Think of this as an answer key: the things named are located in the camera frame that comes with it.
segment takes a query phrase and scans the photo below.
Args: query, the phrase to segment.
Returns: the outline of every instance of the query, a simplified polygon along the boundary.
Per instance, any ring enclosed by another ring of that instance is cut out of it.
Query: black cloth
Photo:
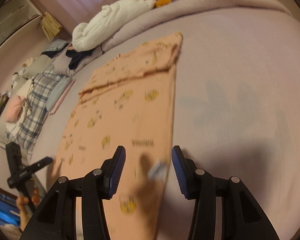
[[[66,51],[66,56],[72,58],[69,63],[69,69],[71,69],[71,70],[76,69],[78,67],[79,62],[83,58],[85,58],[87,56],[91,56],[93,50],[94,49],[77,52],[74,49],[68,49]]]

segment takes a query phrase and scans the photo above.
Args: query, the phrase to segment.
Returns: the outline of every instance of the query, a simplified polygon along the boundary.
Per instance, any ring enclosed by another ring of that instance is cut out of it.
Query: yellow tassel
[[[48,12],[43,14],[40,25],[49,41],[52,41],[52,39],[62,30],[60,23],[58,23]]]

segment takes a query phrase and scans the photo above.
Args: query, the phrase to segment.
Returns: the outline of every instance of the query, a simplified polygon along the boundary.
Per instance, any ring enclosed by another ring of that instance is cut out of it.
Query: rolled blanket
[[[119,0],[104,5],[102,11],[89,23],[80,23],[72,33],[72,45],[76,51],[94,49],[110,38],[123,25],[150,11],[156,0]]]

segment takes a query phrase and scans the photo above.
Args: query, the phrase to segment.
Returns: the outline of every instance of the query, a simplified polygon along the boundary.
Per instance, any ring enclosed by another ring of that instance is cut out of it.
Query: bed sheet
[[[78,92],[95,68],[178,31],[184,41],[176,66],[173,145],[213,176],[240,177],[280,239],[290,239],[300,227],[300,23],[282,12],[211,10],[163,23],[111,49],[74,77],[30,162],[56,154]],[[45,184],[47,170],[37,176]],[[193,205],[170,169],[157,239],[187,239]]]

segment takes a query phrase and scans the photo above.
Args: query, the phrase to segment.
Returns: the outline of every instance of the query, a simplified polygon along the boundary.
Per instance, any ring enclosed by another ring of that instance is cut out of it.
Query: cabinet
[[[30,0],[8,0],[0,9],[0,46],[29,22],[39,23],[40,17]]]

